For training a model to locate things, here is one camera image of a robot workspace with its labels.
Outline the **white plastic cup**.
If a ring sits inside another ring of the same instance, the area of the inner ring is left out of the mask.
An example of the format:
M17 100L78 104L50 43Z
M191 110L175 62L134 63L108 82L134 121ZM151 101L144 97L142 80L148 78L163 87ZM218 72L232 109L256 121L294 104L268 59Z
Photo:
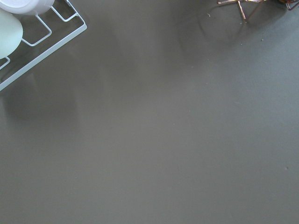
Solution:
M0 0L0 8L13 14L39 15L51 9L54 0Z

